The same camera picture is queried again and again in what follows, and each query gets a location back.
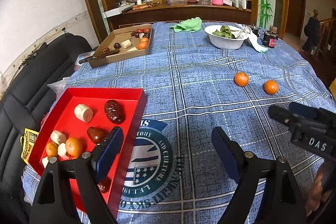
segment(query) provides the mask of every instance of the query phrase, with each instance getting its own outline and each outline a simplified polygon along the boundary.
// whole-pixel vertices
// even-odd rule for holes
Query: person's hand
[[[321,203],[325,203],[330,196],[332,190],[324,193],[323,184],[333,168],[333,163],[325,161],[318,169],[315,180],[308,191],[308,200],[305,205],[307,216],[309,216],[313,211],[316,211]]]

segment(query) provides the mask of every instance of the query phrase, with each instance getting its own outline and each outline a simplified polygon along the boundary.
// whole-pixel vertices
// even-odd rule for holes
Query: blue plaid tablecloth
[[[332,95],[310,64],[281,40],[265,54],[245,43],[238,50],[221,50],[204,32],[216,23],[203,23],[203,29],[195,33],[173,33],[169,29],[173,24],[152,26],[150,55],[95,69],[85,64],[67,83],[138,87],[147,96],[118,222],[217,223],[236,183],[228,178],[211,143],[216,126],[258,157],[286,157],[305,196],[323,159],[293,146],[288,129],[269,118],[268,107],[287,107],[295,101],[336,112]],[[239,71],[249,75],[246,87],[233,81]],[[272,96],[263,90],[269,79],[279,85]],[[38,181],[28,166],[23,185],[30,200]],[[246,223],[256,217],[264,183],[259,182]],[[79,216],[89,223],[85,213]]]

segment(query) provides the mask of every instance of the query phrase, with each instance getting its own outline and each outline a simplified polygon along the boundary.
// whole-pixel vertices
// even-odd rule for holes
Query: yellow package
[[[33,146],[35,144],[35,141],[38,135],[39,135],[38,132],[25,128],[25,133],[20,138],[21,145],[22,145],[21,159],[23,159],[23,161],[26,164],[28,164],[30,153],[33,149]]]
[[[334,100],[336,100],[336,79],[331,83],[329,90],[331,94],[333,95]]]

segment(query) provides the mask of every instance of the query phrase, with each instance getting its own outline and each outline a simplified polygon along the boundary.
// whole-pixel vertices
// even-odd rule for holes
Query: white food piece
[[[42,164],[43,164],[44,168],[47,167],[47,164],[48,164],[50,158],[51,158],[51,156],[46,156],[45,158],[42,159]]]
[[[61,143],[61,144],[58,146],[57,154],[58,154],[61,158],[65,159],[65,160],[70,159],[70,157],[69,157],[69,155],[68,155],[68,153],[67,153],[67,149],[66,149],[66,147],[65,147],[65,143]]]
[[[61,143],[65,143],[67,141],[66,135],[59,132],[58,130],[54,130],[50,138],[53,142],[57,143],[58,145],[60,145]]]
[[[75,107],[75,116],[83,122],[90,122],[93,117],[93,111],[88,106],[79,104]]]
[[[136,47],[133,47],[133,48],[130,48],[129,50],[128,50],[128,52],[134,52],[134,51],[137,51],[138,49],[136,48]]]
[[[129,39],[127,39],[126,41],[124,41],[124,42],[121,43],[121,46],[123,48],[131,47],[131,45],[132,45],[132,43],[131,43],[131,41]]]

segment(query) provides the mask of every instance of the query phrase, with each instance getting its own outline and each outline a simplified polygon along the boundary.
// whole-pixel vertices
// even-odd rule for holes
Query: black sofa
[[[24,202],[20,137],[25,128],[40,130],[41,120],[55,101],[47,84],[71,76],[78,55],[91,50],[85,38],[65,33],[44,45],[4,93],[0,101],[1,223],[29,223],[31,206]]]

